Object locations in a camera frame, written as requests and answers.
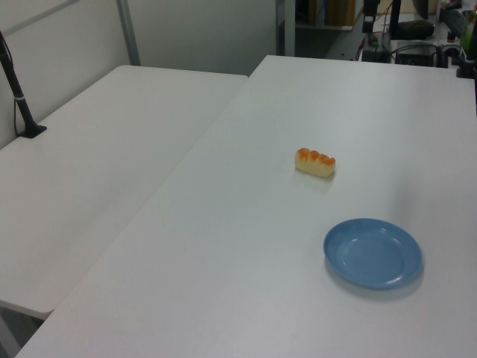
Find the orange glaze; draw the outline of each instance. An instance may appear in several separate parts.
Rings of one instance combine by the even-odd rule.
[[[311,161],[316,161],[318,159],[320,163],[325,164],[327,166],[332,166],[335,164],[336,160],[335,158],[330,158],[325,154],[320,154],[317,151],[310,151],[308,148],[301,148],[298,151],[298,154],[300,155],[301,160],[307,160],[308,158]]]

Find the plate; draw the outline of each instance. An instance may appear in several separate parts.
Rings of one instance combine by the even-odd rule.
[[[416,240],[402,228],[376,219],[353,219],[331,229],[323,250],[346,280],[371,289],[411,282],[423,269]]]

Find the keyboard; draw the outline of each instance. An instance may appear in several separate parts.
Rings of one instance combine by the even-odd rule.
[[[459,10],[444,8],[440,9],[439,20],[444,22],[450,31],[457,37],[461,37],[464,28],[465,17]]]

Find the tabletop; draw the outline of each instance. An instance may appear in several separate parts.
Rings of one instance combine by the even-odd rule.
[[[334,176],[296,172],[301,147]],[[18,357],[474,357],[476,157],[472,81],[266,57]],[[415,281],[326,264],[360,217],[416,239]]]
[[[0,151],[0,305],[46,318],[245,76],[121,66]]]

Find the pastry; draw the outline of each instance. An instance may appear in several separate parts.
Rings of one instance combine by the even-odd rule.
[[[301,148],[295,154],[295,167],[317,177],[326,178],[333,174],[335,162],[335,158],[330,158],[317,151],[310,151],[307,148]]]

